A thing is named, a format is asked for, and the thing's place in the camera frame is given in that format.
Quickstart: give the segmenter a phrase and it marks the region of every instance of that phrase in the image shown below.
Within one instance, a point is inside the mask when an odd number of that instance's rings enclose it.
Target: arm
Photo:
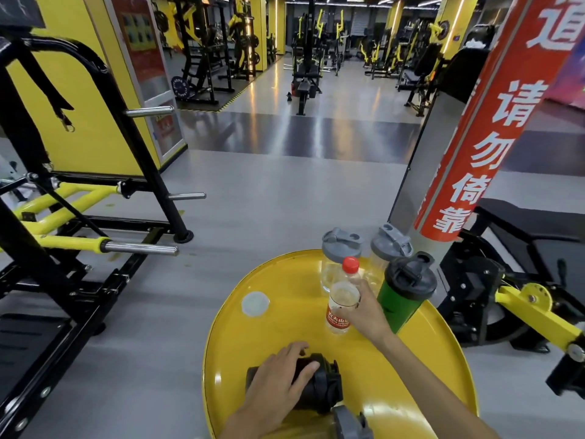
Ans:
[[[280,427],[319,368],[319,362],[311,362],[292,382],[296,360],[305,348],[306,342],[293,342],[260,365],[244,404],[228,418],[219,439],[259,439]]]
[[[357,308],[334,311],[351,322],[390,362],[439,439],[499,439],[394,334],[365,281]]]

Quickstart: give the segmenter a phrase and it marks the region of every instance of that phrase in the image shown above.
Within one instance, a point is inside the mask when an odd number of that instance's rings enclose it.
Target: red pillar banner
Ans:
[[[451,242],[578,42],[585,0],[514,0],[414,229]]]

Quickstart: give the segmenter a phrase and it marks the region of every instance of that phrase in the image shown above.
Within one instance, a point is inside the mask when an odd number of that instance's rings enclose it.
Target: hand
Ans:
[[[319,368],[319,362],[311,362],[292,384],[296,360],[305,348],[309,348],[306,342],[293,342],[260,365],[244,405],[235,414],[244,423],[241,428],[254,430],[247,437],[261,437],[276,430],[301,398],[303,388]]]
[[[382,307],[371,292],[366,280],[360,280],[356,284],[360,291],[360,302],[355,308],[332,309],[336,316],[348,320],[356,329],[363,334],[378,349],[382,346],[384,339],[395,336],[388,321],[384,316]]]

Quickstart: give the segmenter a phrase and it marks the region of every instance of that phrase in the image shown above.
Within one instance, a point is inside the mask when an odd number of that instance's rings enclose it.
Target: red poster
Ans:
[[[418,211],[450,242],[467,221],[585,26],[585,0],[514,0]]]
[[[112,0],[132,66],[140,83],[165,76],[147,0]]]

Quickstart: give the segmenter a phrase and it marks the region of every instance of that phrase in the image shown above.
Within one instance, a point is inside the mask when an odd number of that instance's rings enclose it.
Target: yellow oil drum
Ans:
[[[326,326],[328,296],[321,289],[321,251],[305,250],[270,260],[250,272],[232,291],[211,326],[203,362],[202,391],[209,432],[216,438],[228,416],[244,401],[246,370],[293,341],[337,361],[343,404],[363,412],[376,439],[435,438],[402,381],[376,348],[354,328],[333,334]],[[362,259],[362,268],[367,259]],[[269,304],[249,317],[242,300],[253,291]],[[400,331],[401,339],[468,406],[478,413],[471,372],[457,340],[429,302]],[[304,436],[318,415],[292,412],[274,437]]]

